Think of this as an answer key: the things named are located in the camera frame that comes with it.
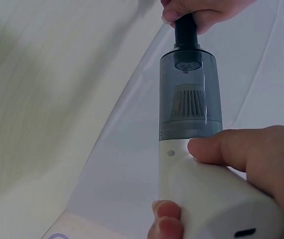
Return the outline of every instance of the finger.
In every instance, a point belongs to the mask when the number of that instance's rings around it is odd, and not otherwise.
[[[280,172],[269,162],[265,148],[268,129],[226,130],[211,138],[190,140],[188,149],[199,162],[231,166],[247,172],[248,181],[262,191],[275,195]]]
[[[171,201],[157,201],[152,205],[152,209],[155,219],[171,217],[179,220],[181,216],[181,208]]]
[[[147,239],[182,239],[183,224],[176,218],[162,217],[148,232]]]
[[[172,0],[161,0],[161,4],[163,5],[163,7],[166,7],[170,3],[170,1]]]
[[[203,0],[171,0],[164,8],[163,18],[171,23],[188,13],[208,9],[208,4]]]
[[[193,14],[197,34],[206,33],[214,24],[224,21],[223,13],[214,10],[201,10]]]
[[[260,129],[225,130],[210,138],[191,139],[188,150],[200,162],[229,165],[244,172],[248,151],[260,136]]]

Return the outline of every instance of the fingernail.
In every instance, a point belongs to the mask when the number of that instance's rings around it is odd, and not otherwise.
[[[155,210],[155,206],[156,206],[156,204],[159,202],[159,200],[157,200],[157,201],[155,201],[154,203],[152,203],[152,210],[153,210],[153,212],[154,212],[154,210]]]
[[[167,20],[165,20],[163,16],[162,16],[162,21],[163,21],[163,23],[166,24],[166,25],[172,24],[172,22],[168,22]]]
[[[177,12],[167,10],[163,13],[162,20],[166,24],[171,24],[172,22],[176,21],[177,19],[178,19],[178,13]]]

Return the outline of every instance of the white fabric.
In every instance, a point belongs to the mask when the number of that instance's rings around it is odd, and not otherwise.
[[[217,58],[224,128],[284,124],[284,0],[260,0],[199,38]],[[173,47],[164,27],[108,120],[68,210],[144,239],[158,192],[159,58]]]
[[[156,0],[0,0],[0,239],[39,239],[160,29]]]

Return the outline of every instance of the black nozzle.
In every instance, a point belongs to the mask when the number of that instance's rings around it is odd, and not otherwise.
[[[174,65],[185,73],[202,66],[202,57],[197,41],[197,30],[193,15],[187,14],[175,22],[175,45],[180,51],[174,54]]]
[[[175,47],[197,48],[197,28],[193,14],[189,13],[175,22]]]

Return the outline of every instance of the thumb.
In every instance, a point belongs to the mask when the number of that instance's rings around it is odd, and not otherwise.
[[[247,172],[247,179],[261,190],[272,194],[277,182],[264,155],[269,129],[225,130],[211,138],[191,139],[188,150],[199,162],[231,166]]]
[[[199,10],[209,9],[202,0],[172,0],[163,10],[163,20],[172,23],[182,16]]]
[[[194,138],[188,150],[198,161],[228,165],[245,171],[247,153],[260,135],[260,129],[229,129],[210,138]]]

